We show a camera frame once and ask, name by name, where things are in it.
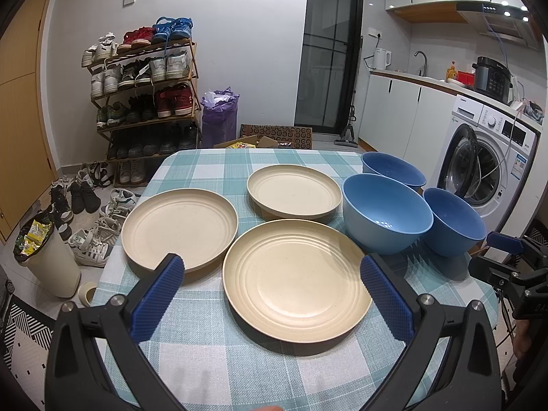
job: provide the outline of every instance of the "range hood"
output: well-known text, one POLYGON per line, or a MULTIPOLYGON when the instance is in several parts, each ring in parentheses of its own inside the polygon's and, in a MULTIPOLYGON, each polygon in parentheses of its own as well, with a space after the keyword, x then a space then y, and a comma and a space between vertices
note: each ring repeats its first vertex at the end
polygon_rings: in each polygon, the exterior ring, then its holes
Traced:
POLYGON ((528 11, 513 6, 490 2, 463 1, 457 3, 457 12, 481 35, 497 35, 520 46, 539 50, 528 11))

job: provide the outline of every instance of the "beige plate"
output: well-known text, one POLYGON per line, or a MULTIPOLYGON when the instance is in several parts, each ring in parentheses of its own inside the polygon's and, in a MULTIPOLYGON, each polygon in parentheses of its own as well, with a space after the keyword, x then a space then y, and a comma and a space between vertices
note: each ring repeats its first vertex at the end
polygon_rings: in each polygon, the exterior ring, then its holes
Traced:
POLYGON ((265 222, 232 244, 223 284, 232 307, 262 333, 318 343, 349 331, 369 309, 363 257, 350 238, 323 224, 265 222))
POLYGON ((247 179, 247 191, 264 210, 282 218, 319 218, 343 200, 333 179, 300 165, 261 168, 247 179))
POLYGON ((124 221, 122 246, 133 261, 154 270, 172 252, 185 271, 209 264, 230 246, 238 215, 221 195, 198 188, 159 193, 139 204, 124 221))

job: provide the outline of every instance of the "blue bowl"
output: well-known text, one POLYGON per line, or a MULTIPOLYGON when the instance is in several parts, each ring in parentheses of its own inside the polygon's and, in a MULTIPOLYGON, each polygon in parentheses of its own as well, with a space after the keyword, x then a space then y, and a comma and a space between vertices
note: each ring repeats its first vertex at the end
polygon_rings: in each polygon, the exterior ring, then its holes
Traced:
POLYGON ((363 173, 387 176, 418 190, 426 184, 426 177, 408 162, 385 153, 367 152, 362 154, 363 173))
POLYGON ((485 238, 483 219, 466 201, 441 188, 427 188, 423 196, 434 213, 423 240, 438 255, 458 257, 485 238))
POLYGON ((349 176, 342 196, 346 233, 367 251, 398 253, 434 222, 432 210, 417 192, 382 175, 349 176))

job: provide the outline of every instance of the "faucet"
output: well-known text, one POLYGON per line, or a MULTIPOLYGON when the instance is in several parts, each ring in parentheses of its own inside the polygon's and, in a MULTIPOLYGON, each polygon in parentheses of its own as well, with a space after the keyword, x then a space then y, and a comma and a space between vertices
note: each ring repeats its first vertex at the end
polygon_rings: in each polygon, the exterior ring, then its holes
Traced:
POLYGON ((423 71, 423 77, 426 77, 426 69, 428 68, 428 59, 426 58, 426 54, 422 51, 417 51, 415 53, 415 57, 418 56, 419 54, 422 54, 424 56, 424 71, 423 71))

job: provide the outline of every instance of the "checkered tablecloth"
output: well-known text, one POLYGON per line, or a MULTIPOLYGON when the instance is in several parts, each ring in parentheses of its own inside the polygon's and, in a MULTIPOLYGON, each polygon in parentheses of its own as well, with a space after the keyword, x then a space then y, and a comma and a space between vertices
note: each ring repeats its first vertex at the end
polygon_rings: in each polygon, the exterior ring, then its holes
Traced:
MULTIPOLYGON (((347 176, 362 171, 360 155, 354 152, 182 151, 164 161, 140 202, 175 188, 211 190, 235 207, 238 234, 242 234, 264 222, 248 198, 248 176, 278 163, 315 168, 339 185, 347 176)), ((344 232, 342 218, 340 207, 328 225, 344 232)), ((429 292, 441 303, 459 306, 472 299, 483 301, 494 326, 498 310, 494 291, 469 276, 467 258, 447 260, 418 242, 385 260, 417 293, 429 292)), ((127 294, 138 280, 119 240, 101 276, 93 304, 104 304, 117 293, 127 294)), ((446 340, 440 341, 414 401, 425 396, 446 345, 446 340)), ((294 345, 271 339, 254 331, 231 311, 218 267, 179 289, 152 339, 140 347, 189 411, 247 411, 270 404, 286 411, 350 411, 360 409, 382 383, 404 343, 393 338, 375 304, 361 323, 336 344, 294 345)), ((135 403, 104 343, 100 350, 120 396, 135 403)))

